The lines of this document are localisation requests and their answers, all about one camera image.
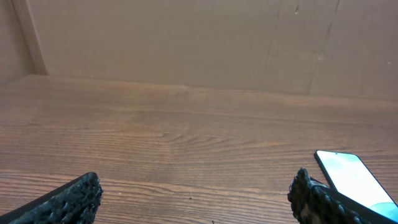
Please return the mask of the blue screen smartphone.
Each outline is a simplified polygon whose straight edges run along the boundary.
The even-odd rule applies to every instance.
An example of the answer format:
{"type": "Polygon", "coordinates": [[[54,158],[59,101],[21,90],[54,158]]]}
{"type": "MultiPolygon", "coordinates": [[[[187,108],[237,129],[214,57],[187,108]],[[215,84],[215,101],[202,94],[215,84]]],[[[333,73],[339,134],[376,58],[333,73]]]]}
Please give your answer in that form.
{"type": "Polygon", "coordinates": [[[397,204],[354,154],[317,150],[314,154],[333,189],[396,222],[397,204]]]}

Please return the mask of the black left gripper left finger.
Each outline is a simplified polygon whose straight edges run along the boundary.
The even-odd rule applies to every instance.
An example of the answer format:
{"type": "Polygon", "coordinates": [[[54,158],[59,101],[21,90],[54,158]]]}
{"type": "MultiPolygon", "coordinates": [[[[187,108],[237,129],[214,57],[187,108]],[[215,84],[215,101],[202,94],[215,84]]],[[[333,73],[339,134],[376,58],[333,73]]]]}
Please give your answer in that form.
{"type": "Polygon", "coordinates": [[[92,224],[101,205],[103,190],[94,172],[79,178],[7,213],[8,224],[92,224]]]}

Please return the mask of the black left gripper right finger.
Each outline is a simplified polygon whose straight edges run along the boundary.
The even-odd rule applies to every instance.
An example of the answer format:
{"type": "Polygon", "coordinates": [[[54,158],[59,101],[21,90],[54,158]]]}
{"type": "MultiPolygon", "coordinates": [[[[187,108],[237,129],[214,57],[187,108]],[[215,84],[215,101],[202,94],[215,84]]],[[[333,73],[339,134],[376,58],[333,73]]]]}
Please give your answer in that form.
{"type": "Polygon", "coordinates": [[[394,224],[387,218],[313,179],[301,168],[289,187],[287,199],[301,224],[394,224]]]}

